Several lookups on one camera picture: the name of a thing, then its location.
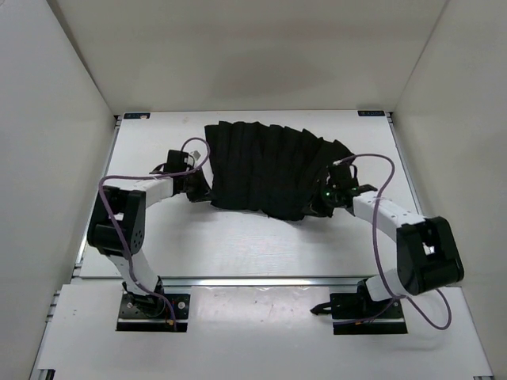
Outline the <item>black pleated skirt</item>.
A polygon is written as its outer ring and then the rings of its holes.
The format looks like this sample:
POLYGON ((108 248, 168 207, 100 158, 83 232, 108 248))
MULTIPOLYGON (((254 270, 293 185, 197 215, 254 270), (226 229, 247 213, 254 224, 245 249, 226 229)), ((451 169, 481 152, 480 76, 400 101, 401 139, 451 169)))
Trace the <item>black pleated skirt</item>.
POLYGON ((260 211, 271 218, 299 221, 331 217, 321 198, 329 164, 351 156, 343 143, 310 131, 254 122, 220 121, 205 126, 213 173, 213 207, 260 211))

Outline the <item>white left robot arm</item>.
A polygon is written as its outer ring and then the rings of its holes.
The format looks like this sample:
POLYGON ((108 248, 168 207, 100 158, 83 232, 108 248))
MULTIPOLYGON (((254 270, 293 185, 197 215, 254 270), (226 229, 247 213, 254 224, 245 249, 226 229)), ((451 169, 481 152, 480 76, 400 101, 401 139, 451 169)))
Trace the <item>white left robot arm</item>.
POLYGON ((99 181, 88 244, 116 266, 125 291, 138 296, 146 314, 159 314, 166 304, 162 281, 143 253, 147 209, 180 194, 191 202, 211 199, 203 164, 196 151, 170 150, 166 162, 147 176, 111 175, 99 181))

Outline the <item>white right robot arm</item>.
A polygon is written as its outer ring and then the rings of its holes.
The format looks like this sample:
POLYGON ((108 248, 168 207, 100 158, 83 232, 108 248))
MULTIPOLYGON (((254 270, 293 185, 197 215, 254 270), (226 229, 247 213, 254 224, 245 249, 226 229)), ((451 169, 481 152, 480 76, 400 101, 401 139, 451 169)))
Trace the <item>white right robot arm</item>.
POLYGON ((396 266, 359 284, 355 307, 365 317, 375 316, 385 300, 415 296, 463 280, 464 267, 450 223, 408 211, 370 184, 360 185, 354 165, 328 166, 318 181, 318 205, 342 208, 372 225, 374 253, 379 252, 377 233, 396 245, 396 266))

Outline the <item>right corner label sticker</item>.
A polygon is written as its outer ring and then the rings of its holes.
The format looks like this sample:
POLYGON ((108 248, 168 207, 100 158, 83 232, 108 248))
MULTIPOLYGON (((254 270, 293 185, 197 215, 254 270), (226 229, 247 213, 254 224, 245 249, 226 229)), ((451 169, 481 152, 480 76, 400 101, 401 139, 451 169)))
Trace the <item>right corner label sticker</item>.
POLYGON ((382 110, 358 110, 359 117, 385 117, 385 112, 382 110))

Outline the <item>corner label sticker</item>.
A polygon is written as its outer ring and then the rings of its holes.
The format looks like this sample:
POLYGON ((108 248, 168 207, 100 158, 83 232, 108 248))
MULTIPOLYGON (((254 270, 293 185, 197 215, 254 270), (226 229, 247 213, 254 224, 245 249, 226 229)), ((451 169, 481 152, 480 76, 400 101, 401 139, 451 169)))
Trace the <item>corner label sticker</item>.
POLYGON ((359 117, 385 117, 385 112, 382 110, 358 110, 359 117))
POLYGON ((124 120, 147 120, 151 117, 149 112, 126 112, 123 115, 124 120))

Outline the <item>left corner label sticker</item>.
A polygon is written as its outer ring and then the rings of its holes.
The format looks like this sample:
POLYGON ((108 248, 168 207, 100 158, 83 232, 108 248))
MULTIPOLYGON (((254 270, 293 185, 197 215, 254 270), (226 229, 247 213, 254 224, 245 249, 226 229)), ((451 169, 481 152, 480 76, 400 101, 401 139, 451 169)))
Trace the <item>left corner label sticker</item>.
POLYGON ((151 117, 149 112, 126 112, 123 115, 124 120, 147 120, 151 117))

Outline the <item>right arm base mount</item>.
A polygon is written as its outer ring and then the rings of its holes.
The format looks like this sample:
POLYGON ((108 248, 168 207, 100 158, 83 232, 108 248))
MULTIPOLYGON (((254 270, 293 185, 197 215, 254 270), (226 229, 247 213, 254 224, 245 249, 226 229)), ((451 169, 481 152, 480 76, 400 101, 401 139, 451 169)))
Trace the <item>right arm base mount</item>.
POLYGON ((371 301, 358 293, 332 293, 330 300, 310 309, 330 315, 335 336, 404 335, 408 333, 400 301, 371 301))

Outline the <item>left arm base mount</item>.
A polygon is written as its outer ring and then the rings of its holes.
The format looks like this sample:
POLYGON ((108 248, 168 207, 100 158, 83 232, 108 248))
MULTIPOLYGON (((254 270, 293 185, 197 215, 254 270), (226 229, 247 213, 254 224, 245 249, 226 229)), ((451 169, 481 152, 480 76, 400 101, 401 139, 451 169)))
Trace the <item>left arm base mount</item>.
POLYGON ((175 314, 163 301, 148 305, 127 293, 122 294, 116 330, 119 332, 186 333, 188 328, 190 294, 166 293, 175 314))

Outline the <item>aluminium table rail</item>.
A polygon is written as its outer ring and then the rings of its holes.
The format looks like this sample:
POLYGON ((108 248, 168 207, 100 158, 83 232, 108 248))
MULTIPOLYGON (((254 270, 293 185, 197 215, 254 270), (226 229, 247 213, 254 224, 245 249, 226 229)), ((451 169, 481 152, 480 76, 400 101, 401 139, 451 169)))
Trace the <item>aluminium table rail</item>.
POLYGON ((354 287, 363 276, 162 277, 165 287, 354 287))

